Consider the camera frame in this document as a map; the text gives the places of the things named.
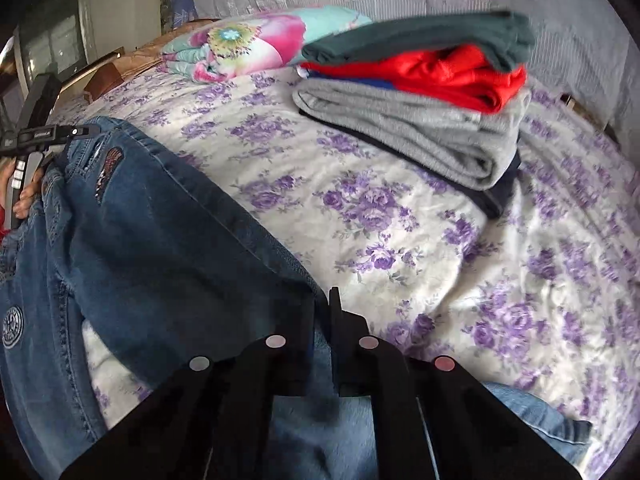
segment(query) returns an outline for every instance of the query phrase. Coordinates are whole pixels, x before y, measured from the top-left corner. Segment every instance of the white bedsheet with purple flowers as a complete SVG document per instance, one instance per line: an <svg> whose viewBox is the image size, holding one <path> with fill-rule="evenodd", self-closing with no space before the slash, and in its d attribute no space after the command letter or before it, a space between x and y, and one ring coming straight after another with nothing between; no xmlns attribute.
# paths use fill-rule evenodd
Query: white bedsheet with purple flowers
<svg viewBox="0 0 640 480"><path fill-rule="evenodd" d="M202 86L150 71L53 120L123 118L200 168L373 333L423 359L527 390L594 423L596 479L640 419L640 177L535 81L504 217L301 117L292 68ZM108 426L148 392L84 338Z"/></svg>

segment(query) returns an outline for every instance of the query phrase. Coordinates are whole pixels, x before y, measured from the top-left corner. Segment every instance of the wall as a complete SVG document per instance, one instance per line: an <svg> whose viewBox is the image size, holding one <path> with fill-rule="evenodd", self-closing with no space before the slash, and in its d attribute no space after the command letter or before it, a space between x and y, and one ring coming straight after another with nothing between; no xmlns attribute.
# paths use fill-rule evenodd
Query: wall
<svg viewBox="0 0 640 480"><path fill-rule="evenodd" d="M130 52L160 36L160 0L84 2L91 20L96 59L120 46Z"/></svg>

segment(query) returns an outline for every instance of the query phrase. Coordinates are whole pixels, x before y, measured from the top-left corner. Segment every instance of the gray circular dot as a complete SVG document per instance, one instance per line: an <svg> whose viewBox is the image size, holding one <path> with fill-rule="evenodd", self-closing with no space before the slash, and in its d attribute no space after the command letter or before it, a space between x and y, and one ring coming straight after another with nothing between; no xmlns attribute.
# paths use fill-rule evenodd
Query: gray circular dot
<svg viewBox="0 0 640 480"><path fill-rule="evenodd" d="M189 368L194 372L201 372L209 368L209 360L206 357L199 355L189 361Z"/></svg>
<svg viewBox="0 0 640 480"><path fill-rule="evenodd" d="M265 344L269 347L269 348L281 348L286 344L287 340L284 339L284 336L281 335L270 335L267 340L265 341Z"/></svg>
<svg viewBox="0 0 640 480"><path fill-rule="evenodd" d="M373 350L378 346L378 340L370 335L364 336L360 338L358 344L363 347L365 350Z"/></svg>

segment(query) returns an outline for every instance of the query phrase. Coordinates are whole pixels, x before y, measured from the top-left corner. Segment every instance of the bed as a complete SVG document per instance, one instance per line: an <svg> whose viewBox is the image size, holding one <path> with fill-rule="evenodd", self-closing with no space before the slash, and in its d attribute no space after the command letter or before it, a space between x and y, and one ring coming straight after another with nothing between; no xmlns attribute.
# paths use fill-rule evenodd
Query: bed
<svg viewBox="0 0 640 480"><path fill-rule="evenodd" d="M203 171L373 334L527 390L594 424L597 479L640 420L640 174L533 77L504 215L395 156L300 116L283 68L201 85L157 68L51 121L123 118ZM148 390L85 323L109 427Z"/></svg>

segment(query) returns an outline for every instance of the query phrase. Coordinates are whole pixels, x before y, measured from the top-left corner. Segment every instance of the person's hand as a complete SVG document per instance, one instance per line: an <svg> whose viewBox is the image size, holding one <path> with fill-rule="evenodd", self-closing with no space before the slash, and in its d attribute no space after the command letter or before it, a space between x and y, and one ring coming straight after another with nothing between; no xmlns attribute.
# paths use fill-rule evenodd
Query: person's hand
<svg viewBox="0 0 640 480"><path fill-rule="evenodd" d="M6 201L6 187L9 184L9 180L14 174L15 170L15 159L9 161L8 164L2 168L0 171L0 207L4 208L4 202ZM40 193L42 177L44 176L44 171L42 168L38 168L36 172L33 174L33 180L25 186L20 193L20 200L14 205L14 213L16 218L20 220L24 220L29 216L29 209L31 208L31 204L33 204L34 200L36 200L36 195Z"/></svg>

